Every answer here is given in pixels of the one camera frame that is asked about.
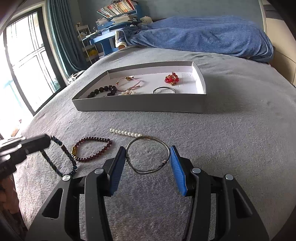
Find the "white cardboard tray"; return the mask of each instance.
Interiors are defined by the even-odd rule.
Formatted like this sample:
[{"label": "white cardboard tray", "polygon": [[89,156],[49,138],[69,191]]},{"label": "white cardboard tray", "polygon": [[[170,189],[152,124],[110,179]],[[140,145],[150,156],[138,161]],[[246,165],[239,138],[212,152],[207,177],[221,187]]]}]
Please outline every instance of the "white cardboard tray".
[{"label": "white cardboard tray", "polygon": [[[171,86],[164,82],[167,75],[175,72],[179,77],[177,85]],[[90,92],[106,85],[115,85],[117,80],[125,76],[140,79],[140,88],[134,95],[106,96],[107,92],[99,93],[93,98],[87,98]],[[119,81],[119,89],[127,89],[137,82],[134,80]],[[153,90],[162,87],[172,87],[176,93],[168,89]],[[164,111],[203,113],[206,99],[205,81],[199,68],[192,61],[171,61],[137,64],[117,69],[107,70],[72,99],[80,111]]]}]

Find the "white stuffed toy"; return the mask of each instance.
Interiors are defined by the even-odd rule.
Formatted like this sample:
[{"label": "white stuffed toy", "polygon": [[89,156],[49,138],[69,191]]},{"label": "white stuffed toy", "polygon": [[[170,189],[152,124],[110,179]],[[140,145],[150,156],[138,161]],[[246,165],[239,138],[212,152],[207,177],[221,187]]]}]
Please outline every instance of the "white stuffed toy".
[{"label": "white stuffed toy", "polygon": [[140,18],[140,21],[142,22],[142,24],[150,24],[150,23],[153,23],[152,18],[151,17],[148,17],[148,16],[145,16],[145,17]]}]

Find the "blue gripper pad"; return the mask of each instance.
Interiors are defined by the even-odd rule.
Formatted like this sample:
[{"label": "blue gripper pad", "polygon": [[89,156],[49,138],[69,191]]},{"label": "blue gripper pad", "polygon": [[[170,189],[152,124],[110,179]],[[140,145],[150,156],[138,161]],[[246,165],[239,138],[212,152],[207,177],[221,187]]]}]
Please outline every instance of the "blue gripper pad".
[{"label": "blue gripper pad", "polygon": [[115,163],[115,165],[113,166],[112,175],[110,176],[109,192],[111,195],[117,191],[125,162],[126,150],[124,147],[120,147],[116,157],[114,158],[113,163]]},{"label": "blue gripper pad", "polygon": [[186,176],[185,176],[183,168],[181,167],[179,157],[180,156],[179,156],[179,153],[178,153],[176,147],[172,146],[170,148],[170,164],[173,169],[173,173],[175,176],[175,180],[176,180],[179,192],[183,196],[186,196],[187,191],[188,191],[188,189],[186,187]]}]

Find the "window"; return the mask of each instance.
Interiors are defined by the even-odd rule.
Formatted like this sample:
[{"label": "window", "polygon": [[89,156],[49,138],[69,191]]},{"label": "window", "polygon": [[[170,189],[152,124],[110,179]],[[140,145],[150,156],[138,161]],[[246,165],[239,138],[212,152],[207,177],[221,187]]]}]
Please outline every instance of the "window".
[{"label": "window", "polygon": [[0,38],[0,64],[0,133],[8,138],[66,86],[50,49],[42,8],[6,27]]}]

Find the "teal curtain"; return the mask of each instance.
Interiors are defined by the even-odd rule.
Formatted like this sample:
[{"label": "teal curtain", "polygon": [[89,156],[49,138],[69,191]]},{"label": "teal curtain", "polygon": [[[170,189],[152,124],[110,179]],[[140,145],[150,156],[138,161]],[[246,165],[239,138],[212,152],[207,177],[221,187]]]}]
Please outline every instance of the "teal curtain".
[{"label": "teal curtain", "polygon": [[64,70],[68,76],[87,69],[74,28],[68,0],[47,0],[49,27]]}]

